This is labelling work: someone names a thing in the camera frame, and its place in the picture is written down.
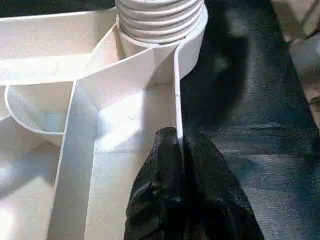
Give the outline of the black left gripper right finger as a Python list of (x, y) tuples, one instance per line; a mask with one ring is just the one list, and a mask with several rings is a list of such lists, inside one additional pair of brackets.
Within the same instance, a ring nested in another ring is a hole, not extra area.
[(201, 240), (262, 240), (264, 235), (237, 177), (201, 132), (183, 136), (185, 190), (191, 227)]

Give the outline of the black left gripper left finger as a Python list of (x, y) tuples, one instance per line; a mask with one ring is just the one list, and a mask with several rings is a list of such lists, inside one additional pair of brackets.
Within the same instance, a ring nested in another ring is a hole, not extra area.
[(184, 170), (177, 131), (161, 128), (133, 182), (124, 239), (182, 240), (184, 208)]

